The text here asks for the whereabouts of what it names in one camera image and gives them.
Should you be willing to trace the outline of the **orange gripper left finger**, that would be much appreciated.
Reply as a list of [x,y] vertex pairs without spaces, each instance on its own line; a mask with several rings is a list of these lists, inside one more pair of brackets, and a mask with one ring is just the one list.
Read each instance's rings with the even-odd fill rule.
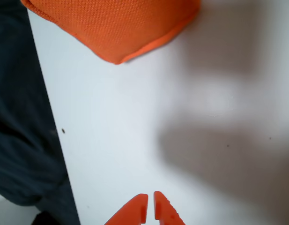
[[148,195],[138,194],[121,207],[105,225],[141,225],[146,223]]

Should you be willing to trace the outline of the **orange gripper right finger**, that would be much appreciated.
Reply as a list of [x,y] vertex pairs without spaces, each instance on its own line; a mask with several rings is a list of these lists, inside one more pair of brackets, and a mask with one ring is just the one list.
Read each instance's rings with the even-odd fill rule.
[[155,220],[160,225],[185,225],[170,201],[160,191],[154,192]]

